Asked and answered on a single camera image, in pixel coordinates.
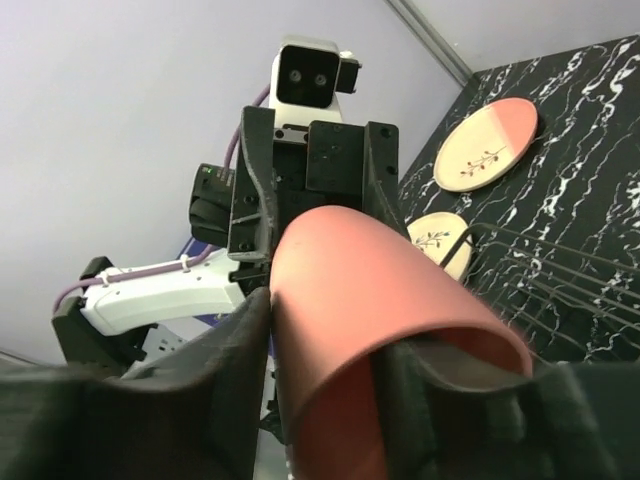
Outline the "blue and cream plate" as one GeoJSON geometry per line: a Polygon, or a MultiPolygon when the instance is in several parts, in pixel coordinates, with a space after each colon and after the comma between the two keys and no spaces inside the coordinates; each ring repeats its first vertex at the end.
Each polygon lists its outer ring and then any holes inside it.
{"type": "MultiPolygon", "coordinates": [[[[466,221],[454,213],[435,212],[414,220],[407,226],[412,243],[435,263],[440,265],[455,242],[468,228],[466,221]]],[[[455,250],[444,270],[461,282],[472,256],[472,237],[455,250]]]]}

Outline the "pink cup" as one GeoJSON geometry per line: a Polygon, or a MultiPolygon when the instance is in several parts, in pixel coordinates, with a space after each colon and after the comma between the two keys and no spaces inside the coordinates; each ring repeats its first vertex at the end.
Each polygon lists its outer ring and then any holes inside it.
{"type": "Polygon", "coordinates": [[[523,340],[404,236],[356,210],[296,217],[270,278],[278,400],[298,479],[387,479],[372,355],[431,332],[530,375],[523,340]]]}

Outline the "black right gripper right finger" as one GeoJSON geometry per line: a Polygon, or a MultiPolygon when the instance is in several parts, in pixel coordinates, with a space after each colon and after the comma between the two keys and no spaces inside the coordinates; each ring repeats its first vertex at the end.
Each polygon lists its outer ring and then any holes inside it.
{"type": "Polygon", "coordinates": [[[639,366],[560,363],[531,379],[433,338],[372,356],[392,479],[636,479],[639,366]]]}

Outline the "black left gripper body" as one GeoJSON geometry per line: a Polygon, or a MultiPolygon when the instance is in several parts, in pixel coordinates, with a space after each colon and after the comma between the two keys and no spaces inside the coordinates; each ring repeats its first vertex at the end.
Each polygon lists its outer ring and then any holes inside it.
{"type": "Polygon", "coordinates": [[[362,187],[366,125],[315,121],[291,140],[276,137],[274,131],[278,213],[275,248],[291,221],[313,208],[341,205],[365,213],[362,187]]]}

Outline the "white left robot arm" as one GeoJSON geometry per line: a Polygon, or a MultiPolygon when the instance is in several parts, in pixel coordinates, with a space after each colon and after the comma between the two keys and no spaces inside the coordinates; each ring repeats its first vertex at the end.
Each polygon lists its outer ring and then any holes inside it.
{"type": "Polygon", "coordinates": [[[167,353],[160,323],[234,311],[268,284],[283,231],[307,210],[342,205],[404,232],[398,137],[392,124],[349,125],[321,111],[278,124],[275,110],[246,107],[235,168],[204,164],[196,173],[189,218],[204,250],[129,269],[93,259],[54,304],[65,360],[119,376],[167,353]]]}

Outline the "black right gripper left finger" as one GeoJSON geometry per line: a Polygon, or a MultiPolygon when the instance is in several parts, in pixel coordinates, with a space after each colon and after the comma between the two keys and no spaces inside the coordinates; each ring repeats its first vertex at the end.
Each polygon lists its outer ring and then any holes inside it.
{"type": "Polygon", "coordinates": [[[3,370],[2,477],[251,478],[270,321],[259,288],[217,327],[124,379],[3,370]]]}

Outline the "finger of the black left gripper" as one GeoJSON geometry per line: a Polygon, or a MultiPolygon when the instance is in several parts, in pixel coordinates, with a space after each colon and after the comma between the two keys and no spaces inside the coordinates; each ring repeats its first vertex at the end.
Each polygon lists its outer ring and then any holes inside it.
{"type": "Polygon", "coordinates": [[[368,122],[364,130],[363,211],[408,237],[399,209],[398,140],[395,125],[368,122]]]}
{"type": "Polygon", "coordinates": [[[271,109],[246,106],[242,111],[227,245],[234,261],[268,261],[276,245],[274,120],[271,109]]]}

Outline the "pink and cream plate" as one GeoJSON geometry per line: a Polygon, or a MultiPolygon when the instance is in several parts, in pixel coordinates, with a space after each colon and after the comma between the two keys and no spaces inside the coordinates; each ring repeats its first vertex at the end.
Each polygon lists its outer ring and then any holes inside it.
{"type": "Polygon", "coordinates": [[[505,98],[480,108],[440,147],[433,167],[436,184],[456,193],[489,185],[523,157],[537,127],[536,106],[527,99],[505,98]]]}

